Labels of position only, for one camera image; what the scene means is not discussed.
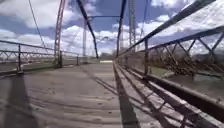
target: blue sky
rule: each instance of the blue sky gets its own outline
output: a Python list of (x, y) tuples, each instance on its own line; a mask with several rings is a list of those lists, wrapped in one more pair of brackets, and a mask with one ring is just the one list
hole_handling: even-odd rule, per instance
[[(31, 0), (41, 36), (48, 47), (53, 47), (55, 23), (60, 0)], [(180, 12), (194, 0), (148, 0), (147, 16), (144, 23), (144, 35), (163, 24)], [(143, 24), (146, 0), (136, 0), (136, 38), (139, 39)], [(85, 0), (88, 15), (120, 15), (121, 0)], [(128, 39), (128, 6), (124, 16), (123, 38)], [(195, 15), (159, 33), (151, 45), (164, 43), (184, 35), (204, 29), (220, 26), (223, 23), (224, 2), (217, 0)], [(95, 18), (91, 21), (97, 37), (99, 52), (111, 52), (115, 48), (119, 18)], [(83, 34), (83, 18), (75, 0), (67, 0), (64, 11), (61, 49), (81, 53)], [(32, 45), (42, 45), (31, 15), (28, 0), (6, 0), (0, 3), (0, 39), (12, 40)], [(87, 31), (88, 54), (93, 53), (93, 42)]]

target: guardrail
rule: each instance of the guardrail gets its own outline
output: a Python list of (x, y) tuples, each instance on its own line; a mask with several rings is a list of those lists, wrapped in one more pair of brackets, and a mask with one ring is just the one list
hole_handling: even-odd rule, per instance
[(61, 51), (59, 65), (56, 65), (54, 49), (4, 40), (0, 40), (0, 46), (0, 75), (78, 65), (84, 58), (77, 53)]
[[(221, 99), (217, 98), (219, 97), (218, 95), (216, 97), (217, 99), (211, 101), (206, 97), (199, 96), (198, 94), (200, 93), (198, 92), (191, 93), (185, 91), (185, 89), (183, 89), (186, 87), (184, 84), (177, 84), (178, 82), (173, 81), (170, 82), (170, 80), (166, 79), (165, 76), (155, 77), (153, 71), (153, 68), (156, 67), (166, 70), (165, 72), (171, 73), (173, 76), (185, 75), (190, 76), (191, 79), (194, 79), (193, 77), (196, 74), (223, 78), (224, 57), (222, 55), (220, 56), (217, 51), (222, 48), (222, 46), (220, 47), (220, 44), (223, 43), (224, 26), (152, 47), (149, 47), (148, 41), (157, 33), (173, 24), (176, 24), (180, 20), (212, 2), (214, 1), (196, 1), (194, 4), (185, 8), (182, 12), (149, 33), (143, 39), (118, 54), (115, 60), (119, 65), (121, 65), (121, 67), (135, 73), (137, 72), (137, 74), (140, 75), (147, 83), (153, 82), (157, 84), (193, 106), (201, 109), (205, 113), (212, 115), (217, 120), (224, 122), (224, 117), (219, 115), (219, 113), (224, 112), (224, 107), (221, 103), (219, 104)], [(211, 41), (209, 40), (209, 37), (215, 35), (216, 37), (213, 37), (213, 43), (209, 44), (208, 42)], [(136, 51), (137, 47), (140, 47), (143, 50)], [(199, 48), (204, 49), (206, 52), (199, 51)]]

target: diagonal steel beam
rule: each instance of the diagonal steel beam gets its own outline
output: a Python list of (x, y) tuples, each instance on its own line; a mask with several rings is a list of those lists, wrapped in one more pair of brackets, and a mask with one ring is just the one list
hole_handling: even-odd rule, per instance
[(118, 28), (118, 34), (117, 34), (117, 56), (119, 54), (119, 39), (120, 39), (120, 34), (121, 34), (121, 26), (123, 24), (124, 10), (125, 10), (126, 3), (127, 3), (127, 0), (122, 0), (119, 28)]
[(198, 10), (202, 9), (203, 7), (215, 2), (216, 0), (196, 0), (193, 4), (179, 12), (176, 16), (165, 22), (164, 24), (157, 27), (155, 30), (150, 32), (148, 35), (146, 35), (144, 38), (140, 39), (137, 43), (133, 44), (131, 47), (129, 47), (127, 50), (125, 50), (123, 53), (128, 52), (138, 44), (142, 43), (144, 40), (149, 39), (156, 35), (157, 33), (163, 31), (164, 29), (170, 27), (171, 25), (176, 24), (177, 22), (183, 20), (184, 18), (190, 16), (191, 14), (197, 12)]
[(86, 22), (86, 24), (87, 24), (87, 26), (89, 28), (89, 31), (90, 31), (90, 33), (91, 33), (91, 35), (93, 37), (93, 43), (94, 43), (94, 48), (95, 48), (95, 52), (96, 52), (96, 58), (98, 58), (99, 56), (98, 56), (97, 45), (96, 45), (96, 37), (94, 35), (93, 29), (92, 29), (92, 27), (90, 25), (90, 22), (88, 20), (87, 13), (86, 13), (86, 11), (85, 11), (85, 9), (83, 7), (83, 4), (82, 4), (81, 0), (77, 0), (77, 3), (78, 3), (78, 6), (79, 6), (79, 8), (81, 10), (83, 18), (84, 18), (84, 20), (85, 20), (85, 22)]

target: white cloud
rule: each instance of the white cloud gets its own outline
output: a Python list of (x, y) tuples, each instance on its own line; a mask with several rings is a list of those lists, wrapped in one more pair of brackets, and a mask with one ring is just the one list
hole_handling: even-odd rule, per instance
[(163, 7), (165, 9), (183, 8), (193, 3), (195, 0), (152, 0), (154, 7)]
[(91, 16), (91, 15), (101, 15), (100, 12), (97, 11), (96, 9), (96, 6), (95, 6), (95, 1), (90, 1), (89, 3), (86, 3), (85, 4), (85, 10), (86, 10), (86, 13), (88, 16)]
[(158, 21), (167, 21), (169, 20), (169, 16), (168, 15), (160, 15), (159, 17), (156, 18)]
[[(118, 29), (118, 27), (119, 27), (118, 23), (112, 25), (113, 29)], [(127, 25), (122, 25), (122, 28), (124, 31), (129, 31), (129, 26), (127, 26)]]
[[(40, 28), (54, 27), (60, 0), (31, 0), (31, 3), (38, 26)], [(64, 23), (77, 19), (80, 16), (67, 6), (64, 10)], [(0, 14), (23, 22), (29, 28), (35, 28), (28, 0), (6, 0), (0, 3)]]

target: concrete deck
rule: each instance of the concrete deck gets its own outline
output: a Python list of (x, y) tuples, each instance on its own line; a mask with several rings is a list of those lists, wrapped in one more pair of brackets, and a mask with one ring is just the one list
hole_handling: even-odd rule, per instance
[(0, 128), (221, 126), (206, 116), (156, 85), (146, 87), (113, 64), (0, 79)]

